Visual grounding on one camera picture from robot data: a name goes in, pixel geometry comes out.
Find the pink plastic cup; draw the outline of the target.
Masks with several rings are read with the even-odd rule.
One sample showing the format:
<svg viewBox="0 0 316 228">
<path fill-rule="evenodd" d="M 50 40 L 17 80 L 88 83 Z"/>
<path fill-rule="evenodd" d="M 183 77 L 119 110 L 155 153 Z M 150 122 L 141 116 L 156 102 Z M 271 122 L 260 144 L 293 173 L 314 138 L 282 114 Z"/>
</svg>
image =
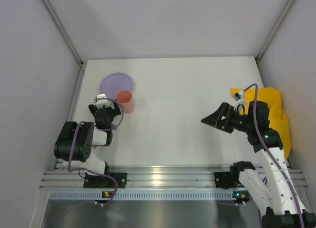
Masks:
<svg viewBox="0 0 316 228">
<path fill-rule="evenodd" d="M 133 96 L 129 90 L 121 90 L 116 94 L 116 100 L 122 106 L 125 114 L 130 114 L 134 110 Z"/>
</svg>

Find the yellow Pikachu cloth placemat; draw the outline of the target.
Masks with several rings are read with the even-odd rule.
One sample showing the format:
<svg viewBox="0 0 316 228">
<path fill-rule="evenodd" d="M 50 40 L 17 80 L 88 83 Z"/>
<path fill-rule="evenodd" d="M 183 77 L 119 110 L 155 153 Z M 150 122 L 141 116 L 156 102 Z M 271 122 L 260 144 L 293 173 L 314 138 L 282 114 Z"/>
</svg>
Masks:
<svg viewBox="0 0 316 228">
<path fill-rule="evenodd" d="M 282 95 L 281 92 L 275 88 L 259 88 L 257 101 L 267 103 L 269 113 L 269 127 L 276 130 L 281 138 L 284 149 L 284 158 L 287 160 L 292 149 L 289 120 L 282 109 Z"/>
</svg>

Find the purple plastic plate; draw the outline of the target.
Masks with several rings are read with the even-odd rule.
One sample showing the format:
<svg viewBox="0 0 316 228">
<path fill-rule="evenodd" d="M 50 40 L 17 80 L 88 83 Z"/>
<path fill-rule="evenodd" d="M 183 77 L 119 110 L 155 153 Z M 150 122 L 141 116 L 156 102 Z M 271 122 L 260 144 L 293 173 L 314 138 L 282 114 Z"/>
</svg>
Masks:
<svg viewBox="0 0 316 228">
<path fill-rule="evenodd" d="M 133 91 L 134 82 L 132 78 L 124 73 L 113 73 L 106 76 L 100 83 L 99 92 L 108 98 L 115 99 L 116 94 L 122 90 Z"/>
</svg>

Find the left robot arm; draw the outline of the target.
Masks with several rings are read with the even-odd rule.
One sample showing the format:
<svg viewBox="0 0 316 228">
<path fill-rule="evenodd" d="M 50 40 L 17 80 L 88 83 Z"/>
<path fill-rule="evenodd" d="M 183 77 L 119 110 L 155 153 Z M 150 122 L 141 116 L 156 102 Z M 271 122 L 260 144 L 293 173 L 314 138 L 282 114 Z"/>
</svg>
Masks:
<svg viewBox="0 0 316 228">
<path fill-rule="evenodd" d="M 54 145 L 54 155 L 65 162 L 68 171 L 84 170 L 92 175 L 110 176 L 110 167 L 94 152 L 94 146 L 108 147 L 112 143 L 115 117 L 124 115 L 121 104 L 103 98 L 88 106 L 94 121 L 65 122 Z"/>
</svg>

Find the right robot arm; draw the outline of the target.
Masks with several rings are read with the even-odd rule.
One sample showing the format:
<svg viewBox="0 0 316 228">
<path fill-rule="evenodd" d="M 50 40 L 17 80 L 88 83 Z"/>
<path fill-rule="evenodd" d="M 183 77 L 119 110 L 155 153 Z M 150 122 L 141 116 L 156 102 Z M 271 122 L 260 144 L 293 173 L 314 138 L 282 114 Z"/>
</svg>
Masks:
<svg viewBox="0 0 316 228">
<path fill-rule="evenodd" d="M 307 211 L 296 193 L 288 168 L 279 133 L 270 128 L 267 103 L 252 101 L 248 113 L 241 114 L 226 102 L 201 122 L 213 128 L 232 133 L 244 132 L 253 147 L 265 179 L 259 177 L 249 161 L 235 162 L 230 173 L 243 185 L 255 201 L 264 228 L 314 228 L 316 215 Z"/>
</svg>

